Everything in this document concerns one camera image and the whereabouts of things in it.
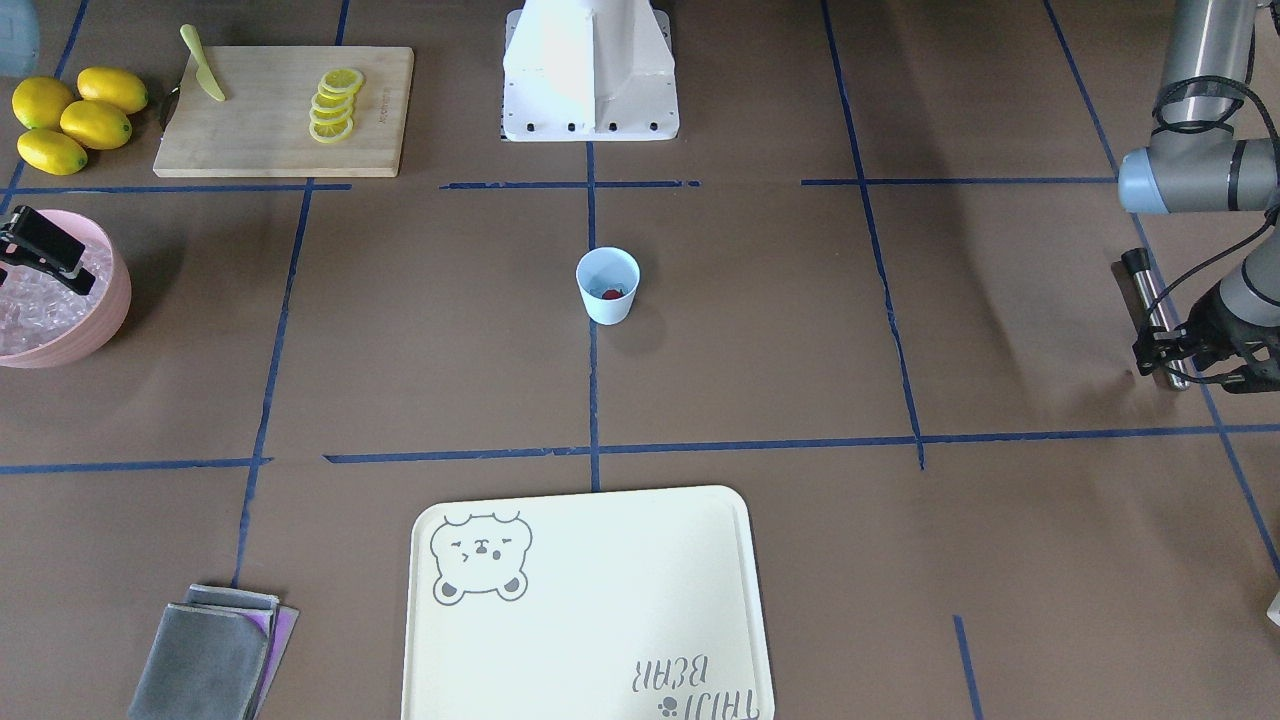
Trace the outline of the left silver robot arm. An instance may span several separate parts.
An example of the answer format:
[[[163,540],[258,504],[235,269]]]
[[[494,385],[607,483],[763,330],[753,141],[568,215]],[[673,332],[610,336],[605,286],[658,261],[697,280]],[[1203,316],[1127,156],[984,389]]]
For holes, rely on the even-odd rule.
[[[1156,95],[1149,143],[1117,173],[1135,214],[1261,211],[1245,258],[1174,324],[1155,288],[1149,254],[1121,263],[1142,302],[1132,347],[1142,375],[1174,389],[1220,386],[1233,395],[1277,389],[1277,123],[1251,87],[1260,1],[1179,1]]]

